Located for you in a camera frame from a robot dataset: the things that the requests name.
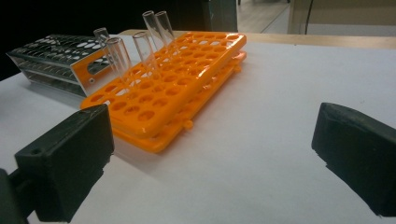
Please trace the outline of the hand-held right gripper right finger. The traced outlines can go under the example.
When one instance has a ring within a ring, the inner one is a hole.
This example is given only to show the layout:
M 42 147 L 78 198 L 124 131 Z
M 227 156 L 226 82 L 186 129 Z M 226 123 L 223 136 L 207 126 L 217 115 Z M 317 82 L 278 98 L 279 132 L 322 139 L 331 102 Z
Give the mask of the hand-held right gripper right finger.
M 311 147 L 381 217 L 396 217 L 396 129 L 355 109 L 320 105 Z

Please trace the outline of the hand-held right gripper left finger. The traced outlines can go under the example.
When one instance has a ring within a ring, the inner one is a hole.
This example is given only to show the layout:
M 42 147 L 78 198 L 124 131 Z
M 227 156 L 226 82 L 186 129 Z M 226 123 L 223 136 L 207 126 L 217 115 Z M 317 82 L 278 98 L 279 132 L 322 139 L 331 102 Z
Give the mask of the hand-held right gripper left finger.
M 15 154 L 33 182 L 34 210 L 44 222 L 69 222 L 104 173 L 114 151 L 106 105 L 74 113 Z

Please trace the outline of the clear tube rack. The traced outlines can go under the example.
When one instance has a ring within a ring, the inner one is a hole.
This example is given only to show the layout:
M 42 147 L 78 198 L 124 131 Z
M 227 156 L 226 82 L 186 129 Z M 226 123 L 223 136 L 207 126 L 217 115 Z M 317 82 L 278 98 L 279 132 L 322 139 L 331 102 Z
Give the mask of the clear tube rack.
M 47 35 L 7 56 L 31 81 L 87 97 L 113 79 L 94 36 Z

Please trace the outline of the clear glass test tube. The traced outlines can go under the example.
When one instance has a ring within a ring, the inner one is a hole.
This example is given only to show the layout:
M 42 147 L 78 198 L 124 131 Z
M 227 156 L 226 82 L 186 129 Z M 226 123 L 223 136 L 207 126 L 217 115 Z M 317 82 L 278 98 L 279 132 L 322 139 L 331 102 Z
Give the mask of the clear glass test tube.
M 163 35 L 160 30 L 159 24 L 156 21 L 154 12 L 152 10 L 148 10 L 142 14 L 142 17 L 151 35 L 151 39 L 154 43 L 155 49 L 162 49 L 165 44 L 163 43 Z
M 175 36 L 167 12 L 165 10 L 157 12 L 155 19 L 159 26 L 163 43 L 169 46 L 175 40 Z
M 131 60 L 123 40 L 117 36 L 110 37 L 106 40 L 106 50 L 115 75 L 124 85 L 127 85 Z
M 161 75 L 157 68 L 148 34 L 146 32 L 138 32 L 133 35 L 133 40 L 141 63 L 145 66 L 147 75 L 154 80 L 159 80 Z
M 106 41 L 110 38 L 106 27 L 95 29 L 93 34 L 102 48 L 106 45 Z

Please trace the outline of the orange plastic test tube rack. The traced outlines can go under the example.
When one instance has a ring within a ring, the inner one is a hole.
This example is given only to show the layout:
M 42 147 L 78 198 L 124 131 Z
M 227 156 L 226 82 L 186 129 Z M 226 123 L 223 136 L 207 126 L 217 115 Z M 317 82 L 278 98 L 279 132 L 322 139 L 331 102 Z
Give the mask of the orange plastic test tube rack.
M 81 108 L 108 105 L 113 133 L 147 152 L 164 150 L 224 82 L 241 70 L 247 37 L 224 32 L 187 32 L 176 38 L 170 55 L 155 53 L 157 80 L 146 77 L 142 64 L 132 68 L 139 82 L 130 92 L 113 80 L 84 99 Z

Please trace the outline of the white board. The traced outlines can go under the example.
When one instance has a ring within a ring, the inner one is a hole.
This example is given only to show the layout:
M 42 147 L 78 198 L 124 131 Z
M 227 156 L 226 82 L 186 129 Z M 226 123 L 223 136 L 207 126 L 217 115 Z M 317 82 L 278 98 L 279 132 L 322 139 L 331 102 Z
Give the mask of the white board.
M 118 141 L 71 224 L 396 224 L 311 147 L 324 102 L 396 128 L 396 49 L 245 50 L 241 71 L 164 152 Z

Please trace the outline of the light wooden furniture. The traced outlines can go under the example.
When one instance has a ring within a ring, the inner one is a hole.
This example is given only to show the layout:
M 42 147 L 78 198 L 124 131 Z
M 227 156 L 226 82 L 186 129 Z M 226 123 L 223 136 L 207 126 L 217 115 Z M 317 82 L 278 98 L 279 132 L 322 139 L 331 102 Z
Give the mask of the light wooden furniture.
M 288 33 L 396 37 L 396 0 L 290 0 Z

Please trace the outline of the dark cabinet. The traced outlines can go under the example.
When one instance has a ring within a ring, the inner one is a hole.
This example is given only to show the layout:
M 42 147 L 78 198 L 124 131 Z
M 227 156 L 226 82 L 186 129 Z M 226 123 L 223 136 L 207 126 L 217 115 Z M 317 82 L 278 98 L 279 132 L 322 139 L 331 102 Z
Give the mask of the dark cabinet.
M 237 32 L 236 0 L 202 0 L 207 31 Z

